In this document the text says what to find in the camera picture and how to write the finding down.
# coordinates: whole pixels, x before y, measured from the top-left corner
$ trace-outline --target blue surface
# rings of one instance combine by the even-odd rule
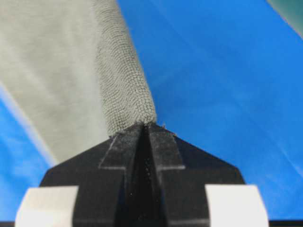
[[[0,99],[0,221],[15,220],[25,191],[39,185],[48,167]]]
[[[158,123],[303,218],[303,41],[264,0],[120,0]]]

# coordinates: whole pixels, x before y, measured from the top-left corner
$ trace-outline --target terry cloth texture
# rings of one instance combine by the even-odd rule
[[[58,162],[155,121],[114,0],[2,0],[0,85]]]
[[[155,107],[115,0],[96,0],[97,72],[109,135],[135,122],[154,122]]]

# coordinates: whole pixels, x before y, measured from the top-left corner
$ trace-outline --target white block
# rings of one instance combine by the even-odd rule
[[[268,227],[267,212],[254,185],[205,185],[211,227]]]
[[[78,186],[29,188],[15,227],[72,227]]]

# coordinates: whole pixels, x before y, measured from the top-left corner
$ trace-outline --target black mount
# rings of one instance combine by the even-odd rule
[[[49,169],[40,187],[79,186],[74,227],[209,227],[207,183],[245,184],[236,167],[152,123]]]

